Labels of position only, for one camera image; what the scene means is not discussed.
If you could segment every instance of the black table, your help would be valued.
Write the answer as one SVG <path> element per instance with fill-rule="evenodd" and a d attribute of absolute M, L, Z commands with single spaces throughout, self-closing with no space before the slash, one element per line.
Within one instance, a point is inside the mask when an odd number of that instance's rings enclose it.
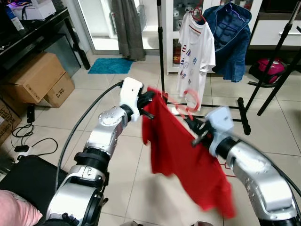
<path fill-rule="evenodd" d="M 15 33 L 8 34 L 6 40 L 7 46 L 4 48 L 4 50 L 0 50 L 0 62 L 10 59 L 28 45 L 35 42 L 38 38 L 46 38 L 54 35 L 56 33 L 57 25 L 65 23 L 74 43 L 73 50 L 78 52 L 85 69 L 88 70 L 90 68 L 90 63 L 85 52 L 79 47 L 79 43 L 73 31 L 69 17 L 70 15 L 68 9 L 64 8 L 61 11 L 55 12 L 53 15 L 47 17 L 44 21 L 21 20 L 21 23 L 25 29 L 19 32 L 16 31 Z"/>

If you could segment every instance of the t-shirt print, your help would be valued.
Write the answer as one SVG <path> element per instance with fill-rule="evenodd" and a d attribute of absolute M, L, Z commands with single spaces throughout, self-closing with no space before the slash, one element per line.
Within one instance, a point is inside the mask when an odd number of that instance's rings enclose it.
<path fill-rule="evenodd" d="M 202 103 L 207 72 L 215 66 L 214 37 L 208 23 L 198 25 L 189 12 L 184 15 L 179 32 L 182 48 L 176 88 L 180 97 L 187 89 L 196 91 Z M 195 106 L 188 98 L 186 102 Z"/>

